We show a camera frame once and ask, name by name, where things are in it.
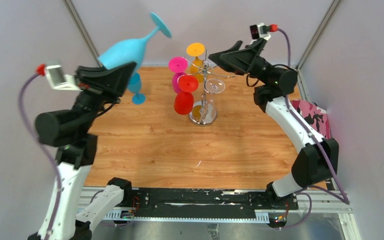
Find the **blue wine glass front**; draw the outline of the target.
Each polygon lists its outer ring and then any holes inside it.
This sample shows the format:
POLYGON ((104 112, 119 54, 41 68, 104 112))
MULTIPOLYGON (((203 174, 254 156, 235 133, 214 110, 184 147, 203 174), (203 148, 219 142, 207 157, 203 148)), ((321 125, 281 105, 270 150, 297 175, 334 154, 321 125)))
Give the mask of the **blue wine glass front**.
POLYGON ((135 71, 143 64, 148 42, 157 32, 161 32, 166 38, 171 39, 172 33, 164 21, 154 12, 149 14, 155 28, 141 38, 129 38, 121 40, 110 46, 104 53, 97 57, 97 60, 107 70, 120 67, 124 64, 136 63, 135 71))

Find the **clear wine glass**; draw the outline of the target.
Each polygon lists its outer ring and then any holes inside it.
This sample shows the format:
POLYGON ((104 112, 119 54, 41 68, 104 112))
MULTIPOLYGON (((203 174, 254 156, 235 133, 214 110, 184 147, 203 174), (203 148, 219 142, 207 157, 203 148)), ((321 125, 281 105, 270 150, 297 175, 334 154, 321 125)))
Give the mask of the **clear wine glass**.
POLYGON ((218 78, 210 78, 204 85, 204 90, 208 94, 203 101, 204 106, 201 108, 200 120, 204 125, 212 124, 218 115, 216 108, 216 95, 221 94, 225 90, 225 83, 218 78))

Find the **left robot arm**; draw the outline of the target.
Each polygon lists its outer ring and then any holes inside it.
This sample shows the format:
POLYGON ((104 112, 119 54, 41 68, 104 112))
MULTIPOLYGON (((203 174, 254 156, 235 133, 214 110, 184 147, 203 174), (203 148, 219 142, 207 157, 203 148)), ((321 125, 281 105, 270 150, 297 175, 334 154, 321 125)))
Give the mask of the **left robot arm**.
POLYGON ((44 221, 31 240, 90 240, 104 217, 116 206, 134 202, 132 183, 114 177, 82 211, 78 210, 85 180, 94 163, 98 137, 89 132, 94 120, 118 104, 137 63, 114 68, 79 66, 74 75, 60 64, 41 64, 37 76, 52 87, 69 85, 79 91, 71 109, 43 112, 34 122, 33 138, 45 150, 56 147, 50 157, 55 182, 44 221))

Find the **chrome wine glass rack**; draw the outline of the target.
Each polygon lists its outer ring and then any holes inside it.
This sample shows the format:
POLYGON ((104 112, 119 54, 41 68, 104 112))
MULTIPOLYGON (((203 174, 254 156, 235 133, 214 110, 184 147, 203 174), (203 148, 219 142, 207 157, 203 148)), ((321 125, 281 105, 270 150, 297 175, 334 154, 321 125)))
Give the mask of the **chrome wine glass rack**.
POLYGON ((200 65, 194 62, 187 61, 191 66, 197 68, 197 71, 191 73, 194 75, 201 75, 202 82, 202 94, 200 100, 193 104, 192 111, 188 114, 189 120, 200 127, 210 126, 215 122, 218 116, 215 103, 215 95, 221 94, 225 89, 226 85, 222 78, 234 78, 234 75, 222 75, 214 72, 214 68, 217 65, 212 66, 208 62, 207 50, 204 50, 204 59, 200 62, 200 65))

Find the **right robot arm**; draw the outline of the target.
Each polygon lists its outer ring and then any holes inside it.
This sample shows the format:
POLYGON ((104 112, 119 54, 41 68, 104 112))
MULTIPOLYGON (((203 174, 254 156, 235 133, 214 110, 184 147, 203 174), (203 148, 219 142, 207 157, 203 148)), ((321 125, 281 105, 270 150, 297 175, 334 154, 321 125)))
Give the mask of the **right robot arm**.
POLYGON ((336 176, 339 144, 313 129, 293 108, 287 97, 294 91, 298 73, 261 57, 266 42, 260 38, 241 48, 243 42, 239 40, 233 47, 211 53, 208 58, 226 72, 263 83, 254 88, 254 103, 275 120, 297 150, 290 172, 266 186, 266 204, 278 209, 291 194, 336 176))

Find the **blue wine glass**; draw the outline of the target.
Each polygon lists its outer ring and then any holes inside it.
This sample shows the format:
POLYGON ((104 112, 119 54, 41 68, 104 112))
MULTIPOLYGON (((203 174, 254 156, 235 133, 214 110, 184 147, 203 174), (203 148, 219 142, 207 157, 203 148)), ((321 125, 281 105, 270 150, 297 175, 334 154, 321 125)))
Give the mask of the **blue wine glass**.
POLYGON ((110 46, 104 53, 97 57, 97 60, 107 70, 120 67, 124 64, 136 63, 135 71, 143 64, 148 42, 157 32, 161 32, 166 38, 171 39, 172 33, 164 21, 154 12, 149 14, 155 28, 141 38, 129 38, 121 40, 110 46))
POLYGON ((133 94, 131 99, 133 104, 141 105, 146 101, 146 96, 141 93, 141 76, 137 72, 130 78, 127 89, 133 94))

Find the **pink wine glass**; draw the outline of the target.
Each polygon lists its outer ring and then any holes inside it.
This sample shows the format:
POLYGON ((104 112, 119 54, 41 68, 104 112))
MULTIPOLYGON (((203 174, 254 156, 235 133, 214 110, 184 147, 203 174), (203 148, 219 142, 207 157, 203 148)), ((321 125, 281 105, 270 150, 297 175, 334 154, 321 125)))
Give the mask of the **pink wine glass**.
POLYGON ((178 84, 178 79, 180 76, 185 75, 185 70, 188 67, 188 62, 184 57, 175 56, 168 62, 168 68, 174 73, 172 77, 172 89, 178 94, 181 89, 178 84))

